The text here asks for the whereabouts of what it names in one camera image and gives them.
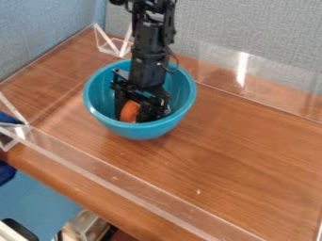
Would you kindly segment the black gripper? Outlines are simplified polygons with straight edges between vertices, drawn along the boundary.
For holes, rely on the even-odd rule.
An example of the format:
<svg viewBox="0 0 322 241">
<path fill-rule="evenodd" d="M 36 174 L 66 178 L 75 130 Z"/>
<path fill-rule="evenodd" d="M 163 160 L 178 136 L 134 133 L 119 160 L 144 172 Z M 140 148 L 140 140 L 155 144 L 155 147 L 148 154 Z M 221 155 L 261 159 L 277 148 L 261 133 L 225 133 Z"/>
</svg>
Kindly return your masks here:
<svg viewBox="0 0 322 241">
<path fill-rule="evenodd" d="M 123 120 L 122 111 L 128 100 L 139 104 L 136 122 L 158 121 L 170 115 L 170 94 L 163 88 L 169 60 L 167 53 L 134 53 L 130 70 L 112 69 L 111 89 L 115 91 L 115 115 L 119 121 Z"/>
</svg>

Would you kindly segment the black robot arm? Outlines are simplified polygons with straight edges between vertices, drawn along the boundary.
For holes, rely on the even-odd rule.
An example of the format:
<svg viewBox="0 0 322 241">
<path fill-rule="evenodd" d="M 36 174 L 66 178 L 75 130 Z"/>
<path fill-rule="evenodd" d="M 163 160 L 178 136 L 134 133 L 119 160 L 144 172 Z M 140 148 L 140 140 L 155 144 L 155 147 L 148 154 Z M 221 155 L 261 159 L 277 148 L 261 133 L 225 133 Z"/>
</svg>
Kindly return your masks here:
<svg viewBox="0 0 322 241">
<path fill-rule="evenodd" d="M 169 115 L 170 94 L 163 88 L 169 69 L 169 47 L 177 34 L 177 0 L 110 0 L 132 14 L 132 58 L 130 71 L 114 69 L 115 116 L 123 122 L 157 121 Z"/>
</svg>

